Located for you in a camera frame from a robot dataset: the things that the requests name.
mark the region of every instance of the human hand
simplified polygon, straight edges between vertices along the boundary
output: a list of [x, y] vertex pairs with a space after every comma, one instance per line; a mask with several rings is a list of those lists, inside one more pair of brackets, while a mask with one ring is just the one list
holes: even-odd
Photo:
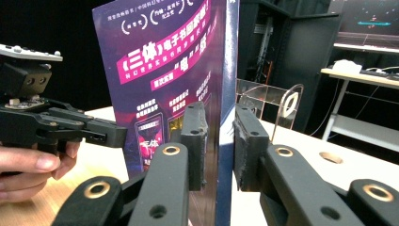
[[51, 176], [60, 179], [75, 165], [79, 145], [68, 142], [66, 153], [59, 157], [34, 149], [0, 146], [0, 172], [20, 172], [0, 175], [0, 201], [27, 200], [41, 191]]

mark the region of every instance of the monitor screen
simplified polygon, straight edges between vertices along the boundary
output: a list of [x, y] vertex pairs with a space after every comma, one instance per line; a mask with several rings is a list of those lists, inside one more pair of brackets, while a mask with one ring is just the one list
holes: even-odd
[[398, 0], [331, 0], [328, 12], [343, 18], [336, 47], [399, 54]]

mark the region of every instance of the black plastic part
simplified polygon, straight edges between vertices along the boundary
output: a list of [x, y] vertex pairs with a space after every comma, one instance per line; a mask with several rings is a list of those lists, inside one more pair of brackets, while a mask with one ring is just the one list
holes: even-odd
[[188, 105], [184, 111], [181, 143], [188, 150], [188, 175], [190, 191], [199, 191], [204, 184], [204, 161], [208, 124], [203, 102]]
[[159, 146], [128, 225], [188, 224], [188, 150], [180, 143]]
[[[363, 225], [297, 150], [269, 146], [266, 156], [261, 157], [260, 170], [267, 172], [272, 184], [263, 188], [261, 196], [269, 225]], [[275, 199], [276, 194], [281, 202]], [[280, 203], [287, 215], [281, 208], [264, 208], [271, 201]]]
[[86, 138], [87, 143], [102, 145], [110, 148], [123, 148], [126, 139], [127, 129], [117, 126], [114, 121], [103, 119], [94, 119], [87, 123], [86, 130], [106, 135], [106, 139], [102, 140], [93, 135]]
[[0, 67], [0, 91], [12, 97], [44, 92], [51, 72], [36, 63], [4, 63]]
[[244, 105], [235, 106], [234, 174], [242, 191], [260, 191], [258, 159], [267, 149], [269, 135], [259, 120]]
[[120, 181], [95, 177], [77, 187], [56, 215], [56, 225], [115, 225], [123, 208]]
[[398, 225], [399, 193], [375, 180], [351, 183], [346, 202], [365, 225]]
[[38, 114], [0, 109], [0, 140], [5, 143], [31, 147], [35, 143], [57, 145], [57, 139], [40, 137], [38, 131], [55, 131], [49, 121]]

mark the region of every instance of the wooden table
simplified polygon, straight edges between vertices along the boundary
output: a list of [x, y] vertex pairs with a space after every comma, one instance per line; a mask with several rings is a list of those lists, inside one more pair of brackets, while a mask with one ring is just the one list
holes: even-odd
[[[87, 112], [99, 118], [112, 120], [111, 107]], [[262, 121], [263, 127], [272, 134], [273, 125]], [[394, 173], [399, 166], [343, 147], [305, 136], [298, 132], [278, 128], [276, 144], [284, 144], [299, 150], [319, 174], [328, 182], [347, 189], [351, 181], [370, 178], [399, 190]], [[320, 153], [328, 153], [342, 159], [341, 164], [326, 161]], [[50, 225], [62, 203], [73, 190], [86, 179], [104, 175], [128, 180], [121, 149], [109, 149], [82, 142], [76, 166], [59, 181], [50, 179], [48, 185], [34, 198], [21, 203], [0, 204], [0, 225]], [[266, 225], [259, 193], [239, 192], [233, 180], [231, 197], [231, 226]]]

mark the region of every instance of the poster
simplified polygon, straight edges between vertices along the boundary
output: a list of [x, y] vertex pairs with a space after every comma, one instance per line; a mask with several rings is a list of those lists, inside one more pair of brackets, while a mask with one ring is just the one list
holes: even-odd
[[206, 185], [190, 192], [189, 218], [194, 226], [230, 225], [238, 2], [119, 0], [95, 8], [93, 22], [116, 121], [128, 128], [129, 177], [182, 126], [184, 108], [202, 101]]

